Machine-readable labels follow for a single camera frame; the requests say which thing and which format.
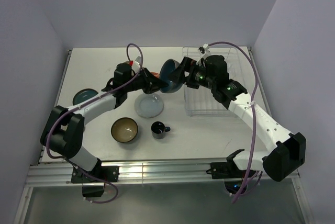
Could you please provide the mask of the blue ceramic bowl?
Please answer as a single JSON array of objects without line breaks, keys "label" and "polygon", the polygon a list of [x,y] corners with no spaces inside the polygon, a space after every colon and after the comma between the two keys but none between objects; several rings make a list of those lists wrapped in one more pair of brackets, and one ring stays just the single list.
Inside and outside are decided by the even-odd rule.
[{"label": "blue ceramic bowl", "polygon": [[168,59],[162,65],[161,70],[160,70],[160,79],[168,84],[167,87],[160,89],[162,93],[166,93],[166,94],[175,93],[182,87],[183,85],[182,83],[175,83],[169,79],[169,75],[173,71],[175,71],[175,69],[179,66],[179,64],[180,64],[179,62],[173,59]]}]

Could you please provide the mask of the beige interior dark bowl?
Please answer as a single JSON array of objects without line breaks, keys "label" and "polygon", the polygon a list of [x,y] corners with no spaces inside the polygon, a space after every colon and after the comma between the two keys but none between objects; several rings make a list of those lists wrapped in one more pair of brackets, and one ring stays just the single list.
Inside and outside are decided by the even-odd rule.
[{"label": "beige interior dark bowl", "polygon": [[138,134],[138,124],[129,117],[117,119],[111,127],[111,136],[119,143],[134,140]]}]

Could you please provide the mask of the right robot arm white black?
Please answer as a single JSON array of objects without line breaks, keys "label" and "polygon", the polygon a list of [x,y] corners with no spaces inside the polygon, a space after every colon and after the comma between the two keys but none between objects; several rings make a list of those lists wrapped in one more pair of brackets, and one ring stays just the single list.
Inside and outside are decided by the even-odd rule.
[{"label": "right robot arm white black", "polygon": [[252,170],[280,182],[305,163],[306,138],[281,126],[257,105],[246,88],[229,77],[223,56],[211,55],[200,64],[185,57],[168,78],[190,88],[209,89],[217,102],[252,129],[252,142],[259,138],[265,145],[266,151],[256,152],[251,147],[249,151],[239,149],[229,155],[224,169],[228,176],[237,177]]}]

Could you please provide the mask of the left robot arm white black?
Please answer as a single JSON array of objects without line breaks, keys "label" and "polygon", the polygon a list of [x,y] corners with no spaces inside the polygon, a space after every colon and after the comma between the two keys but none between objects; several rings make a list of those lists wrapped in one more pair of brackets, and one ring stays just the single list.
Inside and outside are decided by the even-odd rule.
[{"label": "left robot arm white black", "polygon": [[103,182],[107,172],[99,158],[83,147],[85,126],[100,115],[114,110],[127,99],[129,92],[142,90],[145,94],[167,87],[167,82],[155,77],[146,68],[137,73],[127,63],[117,65],[106,87],[94,97],[71,107],[52,109],[41,135],[41,144],[52,159],[65,159],[81,170],[90,182]]}]

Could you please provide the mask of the orange saucer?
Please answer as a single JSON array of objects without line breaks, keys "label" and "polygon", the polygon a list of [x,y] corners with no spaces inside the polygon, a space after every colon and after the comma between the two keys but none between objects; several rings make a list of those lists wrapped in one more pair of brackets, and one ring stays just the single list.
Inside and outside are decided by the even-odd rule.
[{"label": "orange saucer", "polygon": [[157,73],[157,72],[151,72],[151,74],[152,74],[153,76],[155,76],[156,78],[160,78],[160,75],[159,75],[159,73]]}]

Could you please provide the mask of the light blue scalloped plate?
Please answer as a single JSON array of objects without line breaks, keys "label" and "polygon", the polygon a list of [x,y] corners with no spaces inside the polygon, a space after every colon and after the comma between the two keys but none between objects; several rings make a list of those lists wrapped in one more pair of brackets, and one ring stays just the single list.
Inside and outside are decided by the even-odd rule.
[{"label": "light blue scalloped plate", "polygon": [[141,94],[136,98],[134,108],[138,116],[154,118],[163,112],[164,102],[158,94]]}]

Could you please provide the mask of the dark blue mug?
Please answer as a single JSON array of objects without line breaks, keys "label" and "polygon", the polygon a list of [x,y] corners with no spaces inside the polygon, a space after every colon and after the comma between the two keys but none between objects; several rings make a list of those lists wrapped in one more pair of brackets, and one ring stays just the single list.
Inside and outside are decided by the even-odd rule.
[{"label": "dark blue mug", "polygon": [[155,139],[163,139],[167,132],[171,130],[170,127],[166,126],[160,121],[156,121],[151,125],[151,133]]}]

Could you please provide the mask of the teal dark saucer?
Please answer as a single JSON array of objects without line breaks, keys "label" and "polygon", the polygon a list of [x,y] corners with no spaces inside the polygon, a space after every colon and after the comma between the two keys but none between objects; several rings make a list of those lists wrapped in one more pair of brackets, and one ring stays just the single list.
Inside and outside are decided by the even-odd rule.
[{"label": "teal dark saucer", "polygon": [[92,88],[85,88],[80,91],[78,91],[73,99],[72,99],[72,105],[80,104],[98,94],[98,91]]}]

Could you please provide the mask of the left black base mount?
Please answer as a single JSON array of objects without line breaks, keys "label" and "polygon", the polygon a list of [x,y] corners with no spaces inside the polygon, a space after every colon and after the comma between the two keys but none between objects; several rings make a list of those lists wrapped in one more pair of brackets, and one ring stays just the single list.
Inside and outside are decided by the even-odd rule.
[{"label": "left black base mount", "polygon": [[[94,168],[91,172],[74,167],[71,183],[82,184],[82,196],[85,200],[95,204],[103,204],[117,198],[119,190],[114,183],[118,182],[118,176],[119,166],[101,166]],[[115,195],[109,200],[98,201],[97,198],[102,197],[107,186],[111,186],[115,190]]]}]

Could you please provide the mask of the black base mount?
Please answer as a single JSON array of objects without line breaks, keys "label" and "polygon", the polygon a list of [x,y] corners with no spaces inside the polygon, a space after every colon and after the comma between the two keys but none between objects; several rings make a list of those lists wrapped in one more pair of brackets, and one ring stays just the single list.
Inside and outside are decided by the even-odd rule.
[{"label": "black base mount", "polygon": [[240,170],[233,162],[213,162],[206,174],[212,179],[244,178],[246,170]]},{"label": "black base mount", "polygon": [[[119,190],[114,183],[118,182],[118,176],[119,166],[101,166],[94,168],[91,172],[74,167],[71,183],[82,184],[82,196],[85,200],[95,204],[103,204],[117,198]],[[111,186],[115,190],[115,195],[109,200],[98,201],[97,198],[102,197],[107,186]]]}]

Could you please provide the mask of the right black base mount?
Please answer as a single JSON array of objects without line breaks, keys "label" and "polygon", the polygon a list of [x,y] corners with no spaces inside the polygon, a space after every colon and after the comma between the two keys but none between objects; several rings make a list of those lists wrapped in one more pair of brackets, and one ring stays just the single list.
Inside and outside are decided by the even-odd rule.
[{"label": "right black base mount", "polygon": [[213,162],[206,174],[212,179],[244,178],[246,170],[240,170],[233,162]]}]

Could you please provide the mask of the aluminium rail frame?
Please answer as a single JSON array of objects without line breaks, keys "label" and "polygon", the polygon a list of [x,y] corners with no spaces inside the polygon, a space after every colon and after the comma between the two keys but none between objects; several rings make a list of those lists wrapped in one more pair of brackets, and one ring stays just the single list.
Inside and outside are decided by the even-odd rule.
[{"label": "aluminium rail frame", "polygon": [[[192,47],[144,47],[144,62],[151,70],[157,70],[160,64],[169,58],[178,58],[189,53],[190,57],[196,57],[196,49]],[[241,83],[245,83],[247,89],[251,89],[253,83],[247,80],[247,77],[252,75],[252,69],[249,66],[245,57],[240,56],[242,53],[233,53],[234,51],[227,48],[215,49],[228,56],[229,63],[234,63],[235,67],[229,67],[236,71],[242,77],[238,77]],[[113,67],[117,63],[123,61],[122,55],[126,53],[125,48],[74,48],[69,51],[66,58],[66,64],[63,71],[61,85],[58,91],[55,105],[69,105],[70,99],[74,94],[83,88],[94,88],[98,90],[102,86],[102,81],[111,77]],[[251,130],[236,116],[228,115],[221,116],[193,116],[186,115],[184,110],[184,91],[183,89],[177,93],[164,95],[165,110],[161,116],[166,122],[174,122],[174,114],[176,119],[184,120],[185,126],[179,135],[184,136],[187,131],[191,130],[191,126],[199,127],[195,129],[194,140],[197,141],[194,149],[190,149],[186,153],[186,143],[182,142],[182,137],[171,139],[171,143],[164,148],[163,144],[152,143],[154,141],[150,133],[143,133],[139,138],[140,143],[134,149],[123,149],[111,140],[110,133],[104,133],[103,130],[110,130],[111,124],[118,118],[124,115],[137,118],[142,128],[149,126],[149,120],[139,119],[134,111],[133,103],[139,92],[130,94],[126,102],[126,108],[117,110],[115,115],[111,113],[103,114],[100,119],[96,119],[90,123],[87,134],[84,135],[84,147],[102,160],[102,166],[118,166],[118,181],[114,182],[117,185],[131,184],[165,184],[165,183],[196,183],[196,182],[223,182],[237,181],[237,178],[217,179],[214,180],[205,170],[210,167],[211,162],[225,161],[228,153],[238,149],[237,144],[241,144],[240,148],[247,148],[251,142]],[[223,137],[218,137],[217,134],[212,137],[208,144],[200,143],[200,133],[204,127],[218,126],[222,124],[228,129],[228,132]],[[61,187],[75,186],[75,183],[70,182],[70,172],[73,168],[64,160],[52,160],[47,157],[47,152],[41,153],[41,158],[37,165],[29,168],[28,175],[25,181],[24,189],[31,195],[34,188],[38,187]],[[298,170],[294,171],[287,177],[293,185],[293,192],[297,198],[298,205],[303,216],[302,223],[315,223],[311,208],[309,206],[306,194],[304,192],[300,179],[301,173]]]}]

